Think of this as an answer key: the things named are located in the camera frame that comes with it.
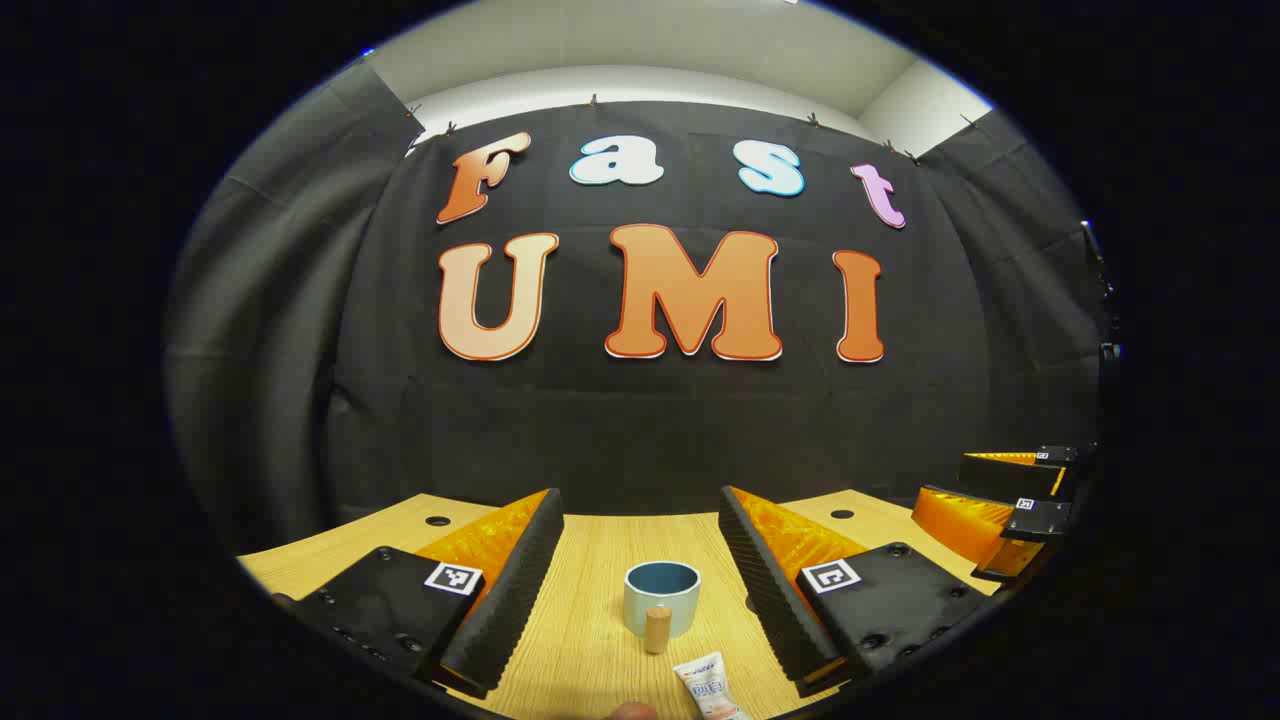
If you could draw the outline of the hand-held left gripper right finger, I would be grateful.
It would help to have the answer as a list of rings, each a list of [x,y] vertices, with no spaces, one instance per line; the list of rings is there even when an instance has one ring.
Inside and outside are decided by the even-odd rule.
[[[744,489],[718,527],[783,674],[801,696],[861,684],[987,612],[995,598],[915,547],[867,547]]]

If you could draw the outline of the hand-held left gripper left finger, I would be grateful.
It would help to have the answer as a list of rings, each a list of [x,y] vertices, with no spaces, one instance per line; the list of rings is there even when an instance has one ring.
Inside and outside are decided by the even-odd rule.
[[[500,684],[563,528],[561,492],[543,489],[417,551],[378,546],[315,591],[273,600],[390,673],[484,700]]]

